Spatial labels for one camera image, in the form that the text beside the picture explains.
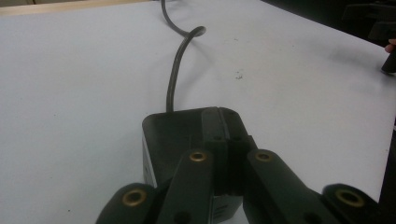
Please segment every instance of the table surface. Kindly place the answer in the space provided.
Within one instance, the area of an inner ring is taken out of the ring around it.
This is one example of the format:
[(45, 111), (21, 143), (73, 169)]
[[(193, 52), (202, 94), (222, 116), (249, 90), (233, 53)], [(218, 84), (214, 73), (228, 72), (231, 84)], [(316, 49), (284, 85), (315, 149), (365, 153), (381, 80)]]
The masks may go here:
[[(187, 48), (176, 110), (237, 111), (316, 191), (379, 198), (396, 115), (387, 53), (259, 0), (168, 3)], [(0, 223), (93, 223), (143, 181), (144, 117), (165, 110), (182, 37), (159, 2), (0, 17)], [(226, 223), (247, 223), (242, 209)]]

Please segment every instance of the brass screw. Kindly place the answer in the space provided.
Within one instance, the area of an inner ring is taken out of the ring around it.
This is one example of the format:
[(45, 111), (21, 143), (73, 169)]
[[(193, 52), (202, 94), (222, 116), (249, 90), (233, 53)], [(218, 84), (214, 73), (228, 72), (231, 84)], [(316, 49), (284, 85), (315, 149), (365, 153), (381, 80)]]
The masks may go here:
[(363, 207), (365, 204), (363, 198), (359, 194), (349, 189), (338, 189), (335, 192), (335, 196), (341, 202), (352, 207)]
[(207, 155), (203, 152), (197, 151), (197, 152), (192, 152), (190, 154), (190, 160), (192, 160), (192, 161), (204, 161), (204, 160), (206, 160), (206, 158), (207, 158)]
[(256, 160), (258, 161), (271, 161), (273, 156), (266, 152), (258, 152), (256, 153)]
[(122, 202), (126, 206), (135, 207), (144, 202), (146, 198), (147, 193), (142, 189), (132, 189), (123, 195)]

